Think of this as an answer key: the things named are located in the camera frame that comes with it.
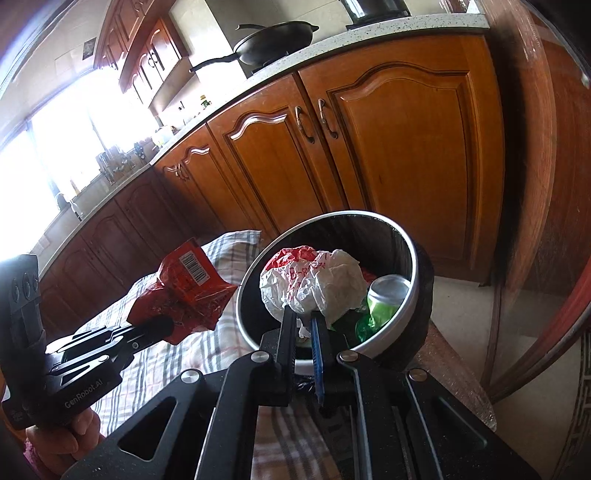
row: checkered fabric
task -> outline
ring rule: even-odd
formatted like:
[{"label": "checkered fabric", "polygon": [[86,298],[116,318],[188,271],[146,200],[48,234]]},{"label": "checkered fabric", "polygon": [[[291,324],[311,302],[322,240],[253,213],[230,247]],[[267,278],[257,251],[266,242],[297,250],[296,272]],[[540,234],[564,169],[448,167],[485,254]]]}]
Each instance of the checkered fabric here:
[{"label": "checkered fabric", "polygon": [[[202,248],[224,280],[239,284],[259,253],[259,239],[258,231],[231,232]],[[79,331],[125,325],[134,300],[152,283],[154,276],[138,280],[125,297]],[[108,435],[114,431],[181,371],[196,368],[208,374],[229,367],[236,358],[251,351],[238,330],[235,311],[236,295],[222,313],[215,331],[194,333],[177,346],[160,342],[136,355],[122,372],[121,384],[93,406],[101,420],[101,433]],[[303,402],[295,401],[286,408],[259,408],[252,478],[340,479]]]}]

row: wok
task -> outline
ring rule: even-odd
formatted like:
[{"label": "wok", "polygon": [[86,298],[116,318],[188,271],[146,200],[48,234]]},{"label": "wok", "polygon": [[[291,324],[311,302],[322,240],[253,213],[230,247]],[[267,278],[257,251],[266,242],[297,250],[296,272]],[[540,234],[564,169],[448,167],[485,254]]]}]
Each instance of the wok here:
[{"label": "wok", "polygon": [[304,21],[285,22],[272,27],[263,27],[255,24],[241,24],[236,30],[246,28],[257,29],[243,38],[234,47],[234,53],[217,59],[210,59],[195,65],[190,72],[211,65],[217,62],[231,62],[240,60],[254,69],[272,61],[278,60],[285,55],[301,50],[312,43],[312,33],[319,27]]}]

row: white barcode label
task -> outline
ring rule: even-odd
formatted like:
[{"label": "white barcode label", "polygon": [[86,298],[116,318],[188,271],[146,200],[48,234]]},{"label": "white barcode label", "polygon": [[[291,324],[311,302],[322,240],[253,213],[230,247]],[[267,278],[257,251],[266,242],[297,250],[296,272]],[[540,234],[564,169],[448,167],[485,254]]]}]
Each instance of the white barcode label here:
[{"label": "white barcode label", "polygon": [[197,261],[197,258],[193,252],[187,252],[184,255],[181,255],[178,259],[193,277],[193,280],[197,282],[197,285],[203,285],[207,280],[209,280],[209,275],[202,267],[201,263]]}]

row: finger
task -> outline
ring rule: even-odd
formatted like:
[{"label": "finger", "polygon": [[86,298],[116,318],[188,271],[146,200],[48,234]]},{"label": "finger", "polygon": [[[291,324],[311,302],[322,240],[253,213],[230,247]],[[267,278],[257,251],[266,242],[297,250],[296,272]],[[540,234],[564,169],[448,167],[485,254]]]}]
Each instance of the finger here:
[{"label": "finger", "polygon": [[80,460],[99,443],[99,429],[100,420],[99,416],[95,413],[86,433],[77,438],[78,451],[72,454],[76,460]]},{"label": "finger", "polygon": [[37,426],[29,427],[27,438],[38,452],[59,455],[78,450],[76,438],[64,428],[47,430]]},{"label": "finger", "polygon": [[74,417],[72,420],[72,429],[74,432],[76,432],[78,435],[84,435],[88,425],[90,425],[90,422],[92,421],[93,414],[94,412],[87,408],[82,413],[76,415],[76,417]]},{"label": "finger", "polygon": [[56,475],[62,475],[75,462],[72,455],[53,455],[44,452],[37,452],[37,455],[43,462],[43,465]]}]

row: countertop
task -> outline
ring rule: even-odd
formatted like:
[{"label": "countertop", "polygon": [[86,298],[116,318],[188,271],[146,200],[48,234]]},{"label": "countertop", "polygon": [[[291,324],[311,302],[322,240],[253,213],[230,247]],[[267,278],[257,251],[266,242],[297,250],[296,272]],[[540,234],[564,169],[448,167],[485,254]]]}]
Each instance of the countertop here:
[{"label": "countertop", "polygon": [[404,35],[416,31],[425,31],[426,33],[435,30],[452,30],[458,32],[478,33],[489,28],[486,17],[481,14],[434,14],[434,15],[418,15],[414,17],[397,18],[394,20],[387,20],[378,22],[364,27],[355,28],[347,32],[326,38],[317,43],[303,48],[287,57],[284,57],[272,63],[268,67],[259,70],[250,78],[246,79],[240,86],[233,91],[228,92],[223,101],[218,102],[209,107],[207,115],[199,115],[197,118],[191,120],[185,125],[175,136],[164,145],[150,163],[132,173],[125,179],[115,190],[109,194],[94,207],[76,226],[76,229],[64,240],[53,254],[52,258],[47,262],[39,274],[42,278],[45,272],[49,270],[52,263],[64,250],[69,241],[76,236],[76,234],[84,227],[84,225],[98,212],[109,200],[111,200],[118,192],[129,185],[135,178],[140,176],[143,172],[151,168],[159,159],[173,148],[180,140],[186,137],[193,130],[207,122],[210,118],[217,115],[219,112],[234,103],[237,98],[245,96],[259,88],[265,83],[285,75],[289,72],[297,70],[298,68],[312,63],[322,57],[327,57],[335,53],[340,53],[350,48],[355,48],[359,43],[379,40],[381,37],[392,37],[396,35]]}]

